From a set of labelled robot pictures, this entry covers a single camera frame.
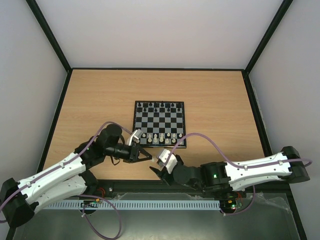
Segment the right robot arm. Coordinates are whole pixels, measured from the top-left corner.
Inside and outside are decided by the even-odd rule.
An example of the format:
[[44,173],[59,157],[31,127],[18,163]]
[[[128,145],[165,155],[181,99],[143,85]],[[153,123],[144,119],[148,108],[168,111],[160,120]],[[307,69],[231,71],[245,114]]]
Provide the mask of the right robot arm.
[[223,197],[247,187],[274,181],[289,184],[310,180],[306,168],[310,159],[301,158],[292,146],[264,158],[247,161],[209,162],[199,167],[186,166],[181,157],[163,149],[157,156],[159,169],[150,169],[165,184],[181,186]]

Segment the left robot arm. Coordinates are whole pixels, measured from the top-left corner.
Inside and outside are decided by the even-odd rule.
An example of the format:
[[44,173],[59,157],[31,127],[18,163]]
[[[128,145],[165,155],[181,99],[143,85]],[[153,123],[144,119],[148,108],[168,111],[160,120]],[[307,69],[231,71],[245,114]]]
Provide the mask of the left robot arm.
[[51,167],[16,181],[9,178],[0,189],[0,222],[11,228],[24,225],[40,210],[60,200],[95,192],[98,181],[90,171],[106,157],[133,164],[151,160],[152,155],[138,142],[141,130],[124,140],[124,128],[114,122],[104,123],[87,142]]

